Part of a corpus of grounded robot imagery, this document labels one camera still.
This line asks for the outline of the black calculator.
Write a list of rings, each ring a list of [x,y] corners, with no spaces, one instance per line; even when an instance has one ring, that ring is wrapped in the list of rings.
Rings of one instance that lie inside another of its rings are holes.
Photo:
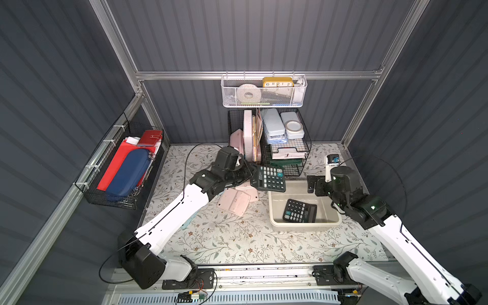
[[[317,212],[318,207],[315,204],[288,199],[285,204],[282,219],[285,222],[291,223],[314,223]]]
[[[286,192],[285,175],[279,167],[258,165],[250,178],[250,185],[259,191]]]

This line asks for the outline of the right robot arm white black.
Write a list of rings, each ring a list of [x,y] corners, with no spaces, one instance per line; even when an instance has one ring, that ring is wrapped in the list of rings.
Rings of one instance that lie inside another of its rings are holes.
[[[332,207],[344,212],[375,236],[409,274],[400,278],[345,252],[333,262],[335,283],[357,282],[397,304],[479,304],[481,291],[462,283],[438,263],[413,237],[401,218],[379,196],[366,194],[360,176],[348,166],[334,166],[330,178],[311,176],[308,191],[327,196]]]

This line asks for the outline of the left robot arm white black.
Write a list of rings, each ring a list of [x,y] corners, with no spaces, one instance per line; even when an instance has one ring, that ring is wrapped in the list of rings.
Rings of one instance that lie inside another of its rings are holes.
[[[120,236],[118,260],[131,279],[147,289],[159,280],[193,284],[198,267],[185,255],[160,257],[171,237],[201,208],[228,187],[238,186],[257,172],[258,165],[227,146],[215,161],[189,179],[180,195],[133,234]]]

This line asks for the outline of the pink calculator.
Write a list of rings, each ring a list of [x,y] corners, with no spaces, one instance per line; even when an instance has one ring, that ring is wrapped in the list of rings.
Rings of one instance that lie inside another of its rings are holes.
[[[242,217],[249,206],[250,199],[250,195],[245,192],[230,188],[222,193],[217,203],[217,207]]]
[[[236,186],[235,189],[237,191],[241,191],[249,195],[250,202],[258,202],[259,201],[259,192],[258,190],[253,187],[249,181],[244,182],[243,184]]]

